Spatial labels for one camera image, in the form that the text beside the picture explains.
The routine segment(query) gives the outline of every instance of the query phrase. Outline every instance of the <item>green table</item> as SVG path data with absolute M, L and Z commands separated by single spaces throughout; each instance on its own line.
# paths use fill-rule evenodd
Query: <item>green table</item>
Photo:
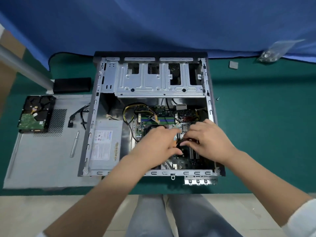
M 26 51 L 24 61 L 57 78 L 92 77 L 92 57 L 60 53 L 50 59 L 51 72 Z M 238 70 L 228 68 L 230 60 Z M 273 64 L 255 58 L 209 60 L 219 126 L 233 144 L 263 166 L 306 192 L 316 192 L 316 64 L 280 59 Z M 17 122 L 25 97 L 45 90 L 17 74 L 0 120 L 0 182 L 6 174 Z M 131 194 L 249 193 L 229 170 L 217 186 L 186 186 L 183 178 L 144 177 Z M 1 195 L 82 195 L 90 187 L 62 191 L 1 190 Z

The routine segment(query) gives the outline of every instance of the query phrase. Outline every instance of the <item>silver pen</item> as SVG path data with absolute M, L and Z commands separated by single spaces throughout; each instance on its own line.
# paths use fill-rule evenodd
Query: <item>silver pen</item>
M 73 156 L 75 155 L 75 150 L 76 150 L 76 146 L 77 146 L 77 142 L 78 142 L 78 136 L 79 136 L 79 131 L 76 135 L 75 142 L 74 142 L 74 145 L 73 145 L 71 153 L 70 153 L 70 158 L 73 158 Z

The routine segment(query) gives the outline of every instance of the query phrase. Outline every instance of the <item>gray pants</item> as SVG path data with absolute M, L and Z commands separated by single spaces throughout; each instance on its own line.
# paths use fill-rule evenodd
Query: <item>gray pants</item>
M 179 237 L 242 237 L 202 196 L 169 195 Z M 140 195 L 126 237 L 173 237 L 162 195 Z

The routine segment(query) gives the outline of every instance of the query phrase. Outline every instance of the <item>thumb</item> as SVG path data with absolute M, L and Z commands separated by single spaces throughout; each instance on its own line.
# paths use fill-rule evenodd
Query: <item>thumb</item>
M 184 141 L 184 142 L 180 143 L 180 146 L 184 146 L 184 145 L 191 147 L 193 150 L 195 150 L 198 153 L 201 150 L 200 144 L 195 143 L 193 141 Z
M 167 150 L 168 157 L 172 155 L 183 155 L 182 151 L 179 148 L 172 147 Z

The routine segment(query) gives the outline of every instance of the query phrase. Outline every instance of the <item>plastic bag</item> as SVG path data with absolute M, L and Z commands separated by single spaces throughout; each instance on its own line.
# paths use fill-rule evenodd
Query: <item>plastic bag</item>
M 284 56 L 294 45 L 295 43 L 304 41 L 302 40 L 288 40 L 288 41 L 277 41 L 272 44 L 269 49 L 264 51 L 258 58 L 260 62 L 275 62 Z

